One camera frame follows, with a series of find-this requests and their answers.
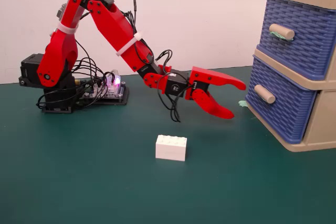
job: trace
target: green table surface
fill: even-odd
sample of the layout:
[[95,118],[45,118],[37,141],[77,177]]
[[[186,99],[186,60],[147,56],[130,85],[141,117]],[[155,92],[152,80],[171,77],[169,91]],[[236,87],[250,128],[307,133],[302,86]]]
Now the green table surface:
[[[251,67],[218,69],[249,81]],[[126,106],[43,114],[41,90],[0,85],[0,223],[336,223],[336,150],[292,153],[242,108],[247,91],[210,87],[224,120],[122,78]],[[185,162],[155,159],[159,134],[187,137]]]

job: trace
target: white backdrop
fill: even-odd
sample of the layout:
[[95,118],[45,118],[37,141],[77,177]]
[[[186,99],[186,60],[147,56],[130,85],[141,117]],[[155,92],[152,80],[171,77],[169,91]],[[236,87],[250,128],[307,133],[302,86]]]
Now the white backdrop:
[[[44,53],[56,27],[58,8],[67,0],[2,0],[0,17],[0,83],[17,82],[20,62]],[[137,0],[137,29],[155,55],[172,49],[175,69],[192,66],[223,68],[248,66],[259,42],[266,0]],[[123,11],[132,0],[115,0]],[[90,16],[76,33],[78,41],[103,71],[118,69],[132,74],[115,55]],[[84,53],[79,49],[79,58]]]

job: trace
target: blue drawer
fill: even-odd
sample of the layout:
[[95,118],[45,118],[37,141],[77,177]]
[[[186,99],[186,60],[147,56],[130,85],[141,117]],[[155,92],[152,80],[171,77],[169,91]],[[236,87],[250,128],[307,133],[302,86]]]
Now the blue drawer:
[[[275,96],[274,103],[268,104],[255,92],[254,87],[258,84]],[[316,93],[301,87],[254,56],[246,101],[286,142],[301,142]]]
[[[287,41],[269,32],[272,24],[295,32]],[[335,46],[336,10],[287,0],[267,0],[257,49],[310,80],[324,80]]]

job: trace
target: red robotic arm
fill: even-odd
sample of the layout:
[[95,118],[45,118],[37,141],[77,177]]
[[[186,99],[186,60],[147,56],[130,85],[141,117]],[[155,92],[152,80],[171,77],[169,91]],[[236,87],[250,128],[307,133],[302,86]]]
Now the red robotic arm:
[[[45,87],[53,87],[59,80],[68,61],[71,70],[77,59],[75,31],[80,17],[87,9],[98,30],[112,47],[119,51],[131,40],[134,30],[113,0],[69,0],[62,15],[58,29],[52,34],[43,59],[37,69],[40,82]],[[150,88],[162,90],[163,94],[183,96],[194,100],[204,111],[220,118],[230,119],[232,112],[220,106],[208,92],[209,84],[217,86],[232,84],[245,90],[245,84],[231,76],[212,70],[193,67],[190,76],[171,67],[163,69],[153,59],[151,51],[141,40],[127,48],[121,57],[130,68],[144,79]]]

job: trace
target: beige drawer handle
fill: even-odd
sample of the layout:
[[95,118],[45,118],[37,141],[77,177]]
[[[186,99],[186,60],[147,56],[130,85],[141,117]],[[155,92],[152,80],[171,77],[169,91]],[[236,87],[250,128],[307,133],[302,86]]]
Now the beige drawer handle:
[[279,35],[283,36],[283,38],[287,40],[292,40],[294,38],[295,32],[291,29],[288,29],[283,26],[279,26],[277,24],[272,24],[269,27],[270,33],[278,33]]
[[272,104],[275,102],[275,96],[260,84],[254,87],[254,91],[256,91],[257,94],[267,103]]

